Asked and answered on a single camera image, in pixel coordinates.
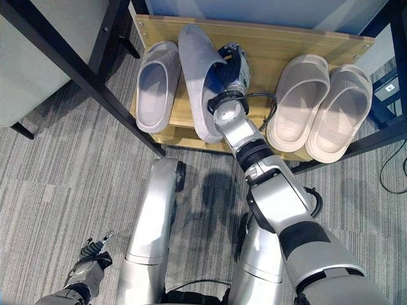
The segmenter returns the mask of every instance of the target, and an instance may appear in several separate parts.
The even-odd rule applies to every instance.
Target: floor
[[[140,50],[135,32],[132,39]],[[128,108],[140,60],[123,55],[107,85]],[[3,304],[32,304],[57,291],[83,242],[110,229],[114,264],[92,304],[114,304],[120,263],[156,156],[74,84],[65,86],[22,122],[30,141],[0,129],[0,298]],[[358,135],[374,130],[365,122]],[[379,184],[384,161],[396,143],[299,175],[325,201],[318,221],[332,230],[393,304],[407,304],[407,195]],[[177,197],[171,234],[167,288],[186,281],[230,281],[237,231],[248,211],[247,186],[227,154],[167,148],[187,164],[185,190]],[[385,182],[405,187],[401,163],[406,149],[388,164]],[[214,283],[188,290],[221,297]],[[293,303],[284,275],[281,304]]]

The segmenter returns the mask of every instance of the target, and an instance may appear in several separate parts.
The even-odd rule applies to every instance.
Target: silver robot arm
[[[241,103],[229,98],[213,110],[217,130],[245,172],[247,202],[259,227],[278,236],[295,304],[390,304],[339,240],[311,217],[305,190]]]
[[[97,297],[104,270],[112,264],[109,253],[100,253],[111,235],[109,232],[97,242],[89,238],[81,248],[79,261],[70,270],[64,288],[42,297],[36,305],[87,305]]]

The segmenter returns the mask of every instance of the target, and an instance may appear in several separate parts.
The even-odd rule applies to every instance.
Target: slipper
[[[135,112],[137,126],[142,131],[156,133],[167,127],[180,73],[175,43],[160,41],[145,54],[137,78]]]
[[[213,65],[225,64],[226,61],[197,25],[188,24],[181,29],[178,45],[195,131],[206,143],[220,142],[223,136],[216,130],[207,103],[212,97],[224,92]]]
[[[371,80],[360,68],[343,65],[331,75],[331,89],[322,102],[305,149],[323,163],[338,161],[369,113]]]
[[[275,96],[277,111],[267,125],[276,149],[297,151],[307,141],[312,122],[329,91],[328,63],[318,55],[301,55],[282,71]]]

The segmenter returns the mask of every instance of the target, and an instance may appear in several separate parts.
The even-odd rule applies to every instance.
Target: black joint
[[[82,297],[84,304],[89,304],[91,298],[90,290],[84,283],[74,283],[68,285],[64,289],[71,289],[73,291],[76,291]]]
[[[240,98],[243,97],[243,94],[237,90],[232,91],[225,91],[214,98],[208,100],[207,109],[208,111],[214,115],[216,109],[218,109],[223,103],[228,102],[231,98]],[[246,115],[249,113],[249,103],[247,102],[246,98],[241,98],[238,100],[244,109]]]
[[[102,270],[105,270],[107,267],[109,267],[113,263],[113,260],[110,257],[109,252],[107,252],[107,251],[99,254],[97,256],[97,258],[98,258],[97,263],[99,264],[99,266]]]
[[[257,205],[256,200],[254,200],[251,188],[249,189],[249,193],[247,194],[246,200],[247,200],[247,204],[249,205],[249,208],[252,211],[253,216],[256,219],[256,222],[258,223],[259,227],[268,232],[275,233],[273,227],[267,221],[267,219],[263,215],[263,213],[261,213],[261,210],[259,209],[259,206]]]
[[[181,192],[184,189],[185,185],[185,175],[186,175],[185,163],[178,161],[176,175],[177,175],[176,192]]]
[[[244,144],[236,153],[236,160],[245,172],[250,166],[273,154],[272,149],[263,139]]]
[[[288,259],[292,251],[306,243],[316,241],[331,242],[325,230],[313,221],[301,221],[286,227],[279,234],[279,240],[286,259]]]

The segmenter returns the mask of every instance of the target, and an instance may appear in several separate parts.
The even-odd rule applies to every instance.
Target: shoe rack
[[[275,92],[280,73],[294,57],[311,53],[324,57],[329,68],[352,64],[375,42],[374,38],[274,25],[248,24],[184,17],[136,15],[135,24],[144,47],[169,40],[178,42],[178,33],[186,24],[199,25],[212,39],[216,48],[228,41],[239,43],[246,53],[251,80],[250,92]],[[135,116],[134,94],[130,112]],[[268,116],[270,104],[266,98],[249,99],[248,117],[260,126]],[[185,79],[181,73],[168,127],[151,135],[156,142],[170,146],[207,149],[228,153],[226,143],[207,144],[195,133]],[[305,149],[282,153],[284,159],[310,161]]]

